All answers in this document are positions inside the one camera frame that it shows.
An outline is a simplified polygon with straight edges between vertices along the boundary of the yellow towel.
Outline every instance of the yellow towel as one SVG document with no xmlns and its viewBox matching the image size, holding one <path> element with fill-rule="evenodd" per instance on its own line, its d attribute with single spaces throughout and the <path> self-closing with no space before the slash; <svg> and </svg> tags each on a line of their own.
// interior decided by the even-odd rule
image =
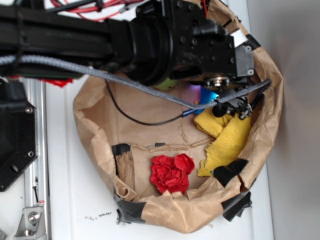
<svg viewBox="0 0 320 240">
<path fill-rule="evenodd" d="M 211 171 L 225 166 L 237 159 L 244 148 L 251 129 L 251 117 L 244 120 L 236 113 L 215 117 L 212 108 L 205 109 L 195 117 L 196 127 L 204 133 L 216 138 L 206 148 L 206 159 L 200 162 L 199 177 L 210 177 Z"/>
</svg>

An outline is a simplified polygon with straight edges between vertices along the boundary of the crumpled paper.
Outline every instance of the crumpled paper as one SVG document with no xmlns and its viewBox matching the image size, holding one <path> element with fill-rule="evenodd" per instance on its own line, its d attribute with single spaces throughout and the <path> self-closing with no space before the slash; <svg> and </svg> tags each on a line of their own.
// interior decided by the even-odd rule
<svg viewBox="0 0 320 240">
<path fill-rule="evenodd" d="M 219 0 L 210 1 L 208 16 L 222 25 L 232 20 L 227 26 L 229 33 L 237 29 L 248 33 Z M 149 181 L 151 158 L 185 153 L 194 159 L 197 168 L 212 139 L 196 129 L 192 115 L 156 127 L 141 126 L 128 120 L 114 107 L 102 79 L 90 77 L 80 90 L 73 105 L 79 138 L 111 194 L 115 191 L 123 200 L 146 203 L 141 216 L 146 224 L 181 233 L 199 230 L 224 212 L 222 202 L 250 188 L 257 178 L 275 143 L 284 84 L 280 71 L 262 47 L 254 50 L 253 56 L 256 73 L 252 79 L 258 83 L 270 78 L 272 85 L 252 116 L 248 141 L 239 155 L 249 161 L 239 175 L 243 184 L 234 177 L 223 187 L 214 177 L 197 177 L 194 170 L 189 176 L 190 186 L 185 195 L 168 191 L 160 195 Z M 144 122 L 164 121 L 185 110 L 180 105 L 123 85 L 111 84 L 111 88 L 122 110 Z M 190 102 L 199 99 L 199 92 L 186 82 L 179 82 L 167 92 Z M 131 144 L 134 189 L 116 175 L 111 146 L 122 143 Z M 155 143 L 165 145 L 152 147 Z"/>
</svg>

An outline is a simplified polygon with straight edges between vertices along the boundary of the bolt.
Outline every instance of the bolt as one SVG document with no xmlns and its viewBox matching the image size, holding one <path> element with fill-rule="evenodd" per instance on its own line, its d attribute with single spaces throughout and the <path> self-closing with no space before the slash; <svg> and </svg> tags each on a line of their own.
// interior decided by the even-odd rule
<svg viewBox="0 0 320 240">
<path fill-rule="evenodd" d="M 250 52 L 250 51 L 251 51 L 251 47 L 250 47 L 250 46 L 246 46 L 246 47 L 245 47 L 245 50 L 246 50 L 247 52 Z"/>
<path fill-rule="evenodd" d="M 34 110 L 32 109 L 32 107 L 27 107 L 27 108 L 25 109 L 25 112 L 26 112 L 27 114 L 31 114 L 33 111 L 34 111 Z"/>
<path fill-rule="evenodd" d="M 29 214 L 29 221 L 33 224 L 36 224 L 40 220 L 40 214 L 33 211 Z"/>
<path fill-rule="evenodd" d="M 231 63 L 231 64 L 235 64 L 235 63 L 236 63 L 235 58 L 234 58 L 234 57 L 230 58 L 229 63 Z"/>
<path fill-rule="evenodd" d="M 177 1 L 176 2 L 176 7 L 179 8 L 179 9 L 182 8 L 183 7 L 182 1 Z"/>
<path fill-rule="evenodd" d="M 191 4 L 191 5 L 188 6 L 188 10 L 189 10 L 190 12 L 192 12 L 194 9 L 195 9 L 195 7 L 194 7 L 193 4 Z"/>
<path fill-rule="evenodd" d="M 185 44 L 186 41 L 187 41 L 187 39 L 186 39 L 184 36 L 181 36 L 181 37 L 180 37 L 180 43 L 181 43 L 181 44 Z"/>
<path fill-rule="evenodd" d="M 23 236 L 30 236 L 32 234 L 31 230 L 30 229 L 26 229 L 23 231 L 22 235 Z"/>
<path fill-rule="evenodd" d="M 195 38 L 193 38 L 192 40 L 191 40 L 191 44 L 192 45 L 197 45 L 197 43 L 198 43 L 198 41 L 197 41 L 197 39 L 195 39 Z"/>
<path fill-rule="evenodd" d="M 248 71 L 248 75 L 250 75 L 250 76 L 252 76 L 254 73 L 255 73 L 255 71 L 254 71 L 253 69 L 250 69 L 250 70 Z"/>
</svg>

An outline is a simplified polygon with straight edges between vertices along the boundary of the metal bracket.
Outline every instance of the metal bracket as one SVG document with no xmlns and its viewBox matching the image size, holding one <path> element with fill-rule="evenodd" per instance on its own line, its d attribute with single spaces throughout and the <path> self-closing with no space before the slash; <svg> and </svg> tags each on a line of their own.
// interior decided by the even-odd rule
<svg viewBox="0 0 320 240">
<path fill-rule="evenodd" d="M 14 240 L 36 240 L 45 234 L 46 223 L 43 207 L 24 208 Z"/>
<path fill-rule="evenodd" d="M 6 237 L 7 237 L 7 235 L 3 231 L 0 230 L 0 240 L 5 240 Z"/>
</svg>

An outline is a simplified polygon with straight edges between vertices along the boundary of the red object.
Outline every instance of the red object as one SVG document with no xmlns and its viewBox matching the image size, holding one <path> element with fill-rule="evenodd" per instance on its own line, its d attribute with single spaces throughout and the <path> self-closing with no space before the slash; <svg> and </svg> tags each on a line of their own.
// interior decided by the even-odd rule
<svg viewBox="0 0 320 240">
<path fill-rule="evenodd" d="M 170 193 L 185 194 L 189 187 L 188 175 L 195 168 L 194 160 L 186 154 L 175 157 L 154 156 L 152 158 L 150 181 L 160 193 L 168 190 Z"/>
<path fill-rule="evenodd" d="M 201 0 L 201 3 L 203 5 L 203 10 L 204 10 L 205 17 L 207 18 L 208 17 L 208 9 L 207 9 L 206 0 Z"/>
<path fill-rule="evenodd" d="M 51 79 L 39 79 L 40 81 L 46 82 L 46 83 L 50 83 L 56 86 L 59 86 L 60 88 L 63 88 L 65 85 L 67 85 L 68 83 L 72 83 L 73 79 L 72 78 L 68 78 L 67 80 L 51 80 Z"/>
</svg>

